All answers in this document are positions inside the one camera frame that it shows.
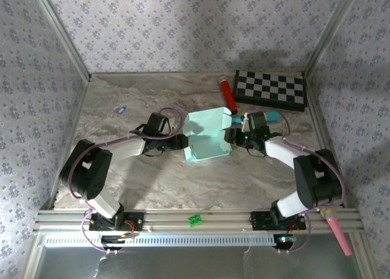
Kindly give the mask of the black board with yellow plug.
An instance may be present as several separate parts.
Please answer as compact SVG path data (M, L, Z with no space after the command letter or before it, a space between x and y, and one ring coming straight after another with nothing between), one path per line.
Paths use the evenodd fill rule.
M132 242L134 237L132 235L104 235L101 236L101 244L106 251L119 251L124 247L126 242Z

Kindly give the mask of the long aluminium frame rail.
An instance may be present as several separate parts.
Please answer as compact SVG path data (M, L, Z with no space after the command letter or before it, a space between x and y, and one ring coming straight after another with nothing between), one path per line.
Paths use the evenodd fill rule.
M80 224L87 210L59 209L40 210L33 232L44 233L70 231L79 232ZM151 234L240 234L252 231L249 209L222 210L137 210L144 213L140 232ZM201 225L190 227L187 219L200 214Z

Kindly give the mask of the grey metal sheet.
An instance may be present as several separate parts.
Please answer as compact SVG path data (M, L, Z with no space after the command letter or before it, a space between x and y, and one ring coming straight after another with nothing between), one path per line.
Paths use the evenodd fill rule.
M22 279L363 279L354 257L323 248L286 255L272 247L140 247L104 255L44 247Z

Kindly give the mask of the short aluminium table edge rail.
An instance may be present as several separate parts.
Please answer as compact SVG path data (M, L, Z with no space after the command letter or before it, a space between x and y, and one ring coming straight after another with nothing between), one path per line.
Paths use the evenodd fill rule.
M278 74L283 76L300 77L300 71L266 71L267 74ZM235 71L224 72L96 72L92 77L113 77L113 76L234 76Z

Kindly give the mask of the teal marker pen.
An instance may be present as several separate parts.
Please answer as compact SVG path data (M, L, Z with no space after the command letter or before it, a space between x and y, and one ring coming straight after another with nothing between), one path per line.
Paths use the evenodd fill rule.
M279 113L277 111L266 111L263 113L265 120L267 122L274 122L277 121L280 117ZM238 124L243 124L244 116L236 116L232 118L232 125L238 125Z

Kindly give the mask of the pink toy microphone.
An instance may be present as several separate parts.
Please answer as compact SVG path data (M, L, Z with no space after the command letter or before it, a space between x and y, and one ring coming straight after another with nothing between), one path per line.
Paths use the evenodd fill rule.
M336 217L336 211L335 209L327 209L320 211L320 214L322 217L326 220L327 224L329 225L330 229L332 230L341 250L343 251L345 256L352 256L352 250L349 246L349 243L346 240L346 237L344 236L344 233L341 229L341 226L339 224L339 221Z

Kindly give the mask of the black grey folding chessboard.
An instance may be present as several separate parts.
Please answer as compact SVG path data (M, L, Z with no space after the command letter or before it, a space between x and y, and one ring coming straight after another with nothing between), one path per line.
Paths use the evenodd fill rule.
M302 77L237 70L233 82L236 102L304 112L307 83Z

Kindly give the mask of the red glitter toy microphone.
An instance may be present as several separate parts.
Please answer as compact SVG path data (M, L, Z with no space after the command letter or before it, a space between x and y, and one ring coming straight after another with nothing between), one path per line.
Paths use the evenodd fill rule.
M227 77L225 75L219 76L218 82L219 82L219 85L221 87L223 97L225 99L226 107L231 111L232 115L237 114L238 107L237 107L236 102L234 100L232 90L230 88Z

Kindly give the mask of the aluminium side rail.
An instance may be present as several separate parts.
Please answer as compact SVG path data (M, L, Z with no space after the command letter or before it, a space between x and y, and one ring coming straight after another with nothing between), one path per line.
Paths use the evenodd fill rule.
M324 114L322 113L321 107L319 105L318 100L318 92L315 85L311 83L311 80L308 77L305 77L307 83L307 101L308 101L308 109L310 111L311 118L314 124L314 131L316 133L316 137L321 149L326 148L330 150L334 156L336 161L336 168L339 170L339 173L342 177L342 171L339 166L339 162L335 153L335 149L332 145L332 141L330 138L330 133L328 131L326 121L324 118Z
M77 109L76 109L75 114L73 114L73 116L71 118L71 120L72 120L71 128L70 128L68 137L66 139L65 151L64 151L64 153L62 155L62 159L59 163L57 175L56 175L53 187L52 187L51 194L50 194L49 198L47 199L47 201L45 202L45 204L42 206L42 208L41 208L42 210L53 210L54 209L54 203L55 203L55 200L57 197L58 189L61 185L60 172L61 172L63 166L65 165L65 163L68 159L68 156L70 154L71 148L72 148L73 138L74 138L76 128L77 128L77 123L79 122L80 112L82 110L83 103L85 101L85 96L86 96L90 81L91 81L91 75L89 75L87 80L85 81L84 86L83 86L83 90L80 94L80 97L78 98L78 101L76 102Z

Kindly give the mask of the aluminium corner post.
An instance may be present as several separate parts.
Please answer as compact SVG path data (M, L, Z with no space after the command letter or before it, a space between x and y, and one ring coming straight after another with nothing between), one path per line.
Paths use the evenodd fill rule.
M347 16L350 8L355 0L339 0L335 6L335 9L328 20L325 29L315 46L314 51L311 53L305 69L302 71L303 75L309 79L319 64L321 58L325 54L332 39L335 37L339 27Z
M62 23L59 15L57 14L53 3L51 2L51 0L37 0L37 2L39 3L43 13L46 15L53 30L57 34L65 51L68 53L78 73L85 82L88 82L90 80L90 73L84 64L81 55L76 49L70 37L70 34L66 30L65 25Z

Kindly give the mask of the light blue paper box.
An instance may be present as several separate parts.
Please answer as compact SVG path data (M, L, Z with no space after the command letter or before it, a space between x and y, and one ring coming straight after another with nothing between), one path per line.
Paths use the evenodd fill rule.
M182 128L188 137L186 160L197 162L230 154L232 147L224 137L225 129L231 125L232 113L226 107L189 113Z

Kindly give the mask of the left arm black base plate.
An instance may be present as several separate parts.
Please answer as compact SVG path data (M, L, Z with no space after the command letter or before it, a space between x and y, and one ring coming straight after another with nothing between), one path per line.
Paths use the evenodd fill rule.
M121 212L113 218L106 218L101 214L91 215L89 231L141 231L143 228L144 213Z

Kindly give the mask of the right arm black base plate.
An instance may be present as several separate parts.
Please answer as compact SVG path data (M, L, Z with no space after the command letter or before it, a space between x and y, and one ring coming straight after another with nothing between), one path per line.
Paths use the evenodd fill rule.
M294 230L306 230L305 219L302 216L278 217L271 211L253 211L249 218L254 231L287 231L292 227Z

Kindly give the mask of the black board with LED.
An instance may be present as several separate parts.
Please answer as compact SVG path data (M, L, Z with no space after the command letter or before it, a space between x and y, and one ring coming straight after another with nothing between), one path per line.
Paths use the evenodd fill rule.
M297 238L294 235L274 235L275 246L277 250L286 250L289 251L292 249L294 243L297 241Z

